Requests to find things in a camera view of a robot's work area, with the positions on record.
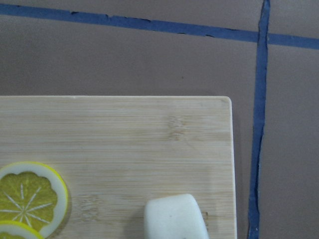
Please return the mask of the middle lemon slice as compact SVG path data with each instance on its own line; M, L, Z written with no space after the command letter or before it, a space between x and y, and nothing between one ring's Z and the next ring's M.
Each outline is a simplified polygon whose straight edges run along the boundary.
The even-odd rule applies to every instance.
M16 221L0 222L1 239L44 239L44 237L24 223Z

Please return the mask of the top lemon slice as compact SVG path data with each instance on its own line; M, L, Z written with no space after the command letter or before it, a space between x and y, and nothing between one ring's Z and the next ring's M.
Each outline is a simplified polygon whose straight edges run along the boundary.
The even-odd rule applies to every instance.
M0 219L18 222L43 238L61 225L68 210L62 177L38 162L17 162L0 170Z

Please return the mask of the bamboo cutting board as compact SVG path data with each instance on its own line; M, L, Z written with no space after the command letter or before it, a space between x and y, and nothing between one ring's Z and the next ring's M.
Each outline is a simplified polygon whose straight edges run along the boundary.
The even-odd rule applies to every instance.
M237 238L226 96L2 96L0 164L36 161L65 181L53 239L142 239L151 199L191 194L212 239Z

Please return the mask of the lemon slice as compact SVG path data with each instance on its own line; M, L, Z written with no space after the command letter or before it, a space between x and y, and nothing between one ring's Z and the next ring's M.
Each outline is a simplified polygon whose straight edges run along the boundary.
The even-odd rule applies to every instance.
M44 237L24 223L16 221L0 222L1 239L44 239Z
M0 219L18 222L43 238L61 225L68 210L62 177L38 162L17 162L0 170Z

